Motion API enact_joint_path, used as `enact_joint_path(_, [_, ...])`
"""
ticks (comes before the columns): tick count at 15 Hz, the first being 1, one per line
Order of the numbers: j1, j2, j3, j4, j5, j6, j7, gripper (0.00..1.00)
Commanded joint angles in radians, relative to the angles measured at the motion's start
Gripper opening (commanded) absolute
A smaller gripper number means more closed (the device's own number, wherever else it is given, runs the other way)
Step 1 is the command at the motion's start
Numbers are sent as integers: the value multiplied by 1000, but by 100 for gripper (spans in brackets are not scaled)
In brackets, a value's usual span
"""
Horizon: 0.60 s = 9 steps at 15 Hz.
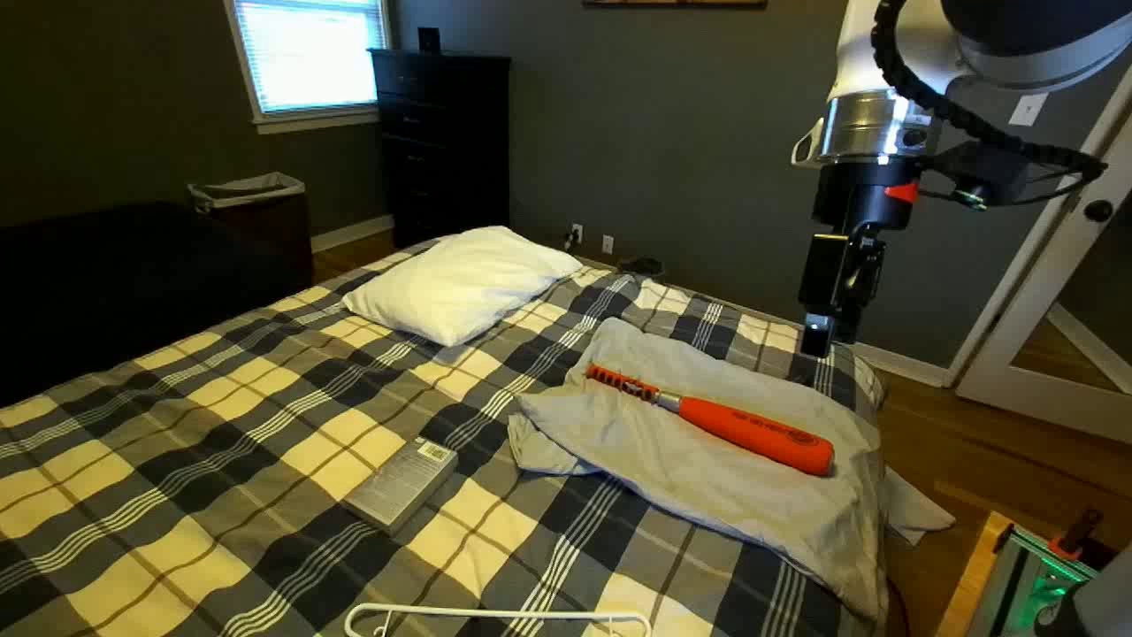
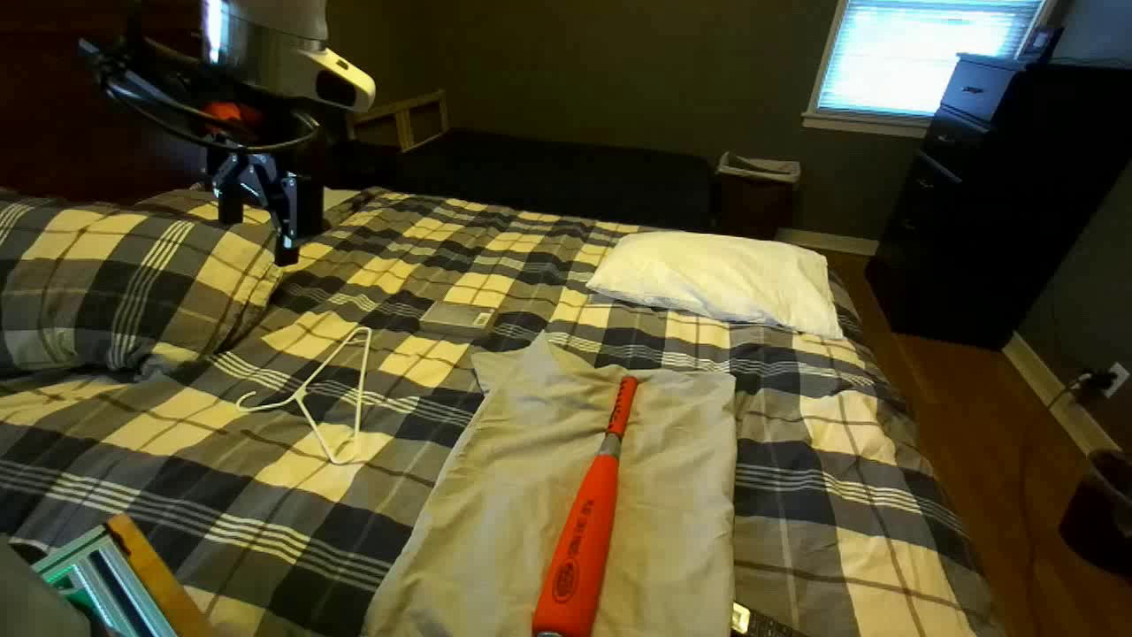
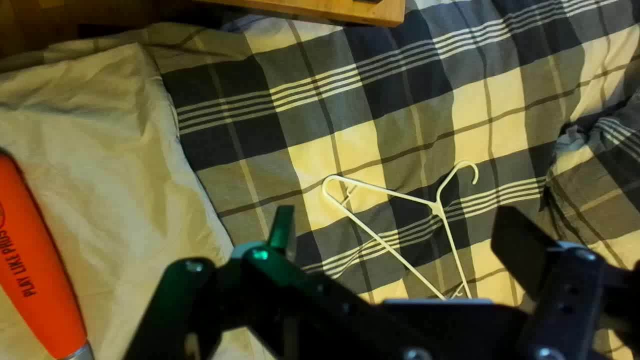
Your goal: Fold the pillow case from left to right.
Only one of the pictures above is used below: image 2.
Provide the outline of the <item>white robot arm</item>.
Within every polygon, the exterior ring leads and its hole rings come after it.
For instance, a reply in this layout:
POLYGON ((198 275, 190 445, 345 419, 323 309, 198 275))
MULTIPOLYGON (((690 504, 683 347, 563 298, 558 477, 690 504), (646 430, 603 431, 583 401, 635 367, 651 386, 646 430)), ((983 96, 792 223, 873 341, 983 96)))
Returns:
POLYGON ((204 151, 203 177, 222 223, 254 202, 275 218, 275 263, 323 229, 310 151, 334 137, 334 116, 366 114, 376 78, 330 46, 330 0, 203 0, 203 52, 181 52, 145 31, 145 0, 125 0, 112 46, 93 40, 105 101, 204 151))

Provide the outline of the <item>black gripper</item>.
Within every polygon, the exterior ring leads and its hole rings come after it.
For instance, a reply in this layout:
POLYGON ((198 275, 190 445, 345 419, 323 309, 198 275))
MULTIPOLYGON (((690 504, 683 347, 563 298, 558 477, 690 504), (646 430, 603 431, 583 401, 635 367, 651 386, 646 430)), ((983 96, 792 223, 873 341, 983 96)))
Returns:
POLYGON ((293 267, 300 256, 297 239, 315 239, 325 229, 323 189, 287 170, 268 151, 204 151, 204 183, 221 202, 221 223, 234 228, 244 218, 249 206, 264 208, 283 233, 275 233, 275 267, 293 267))

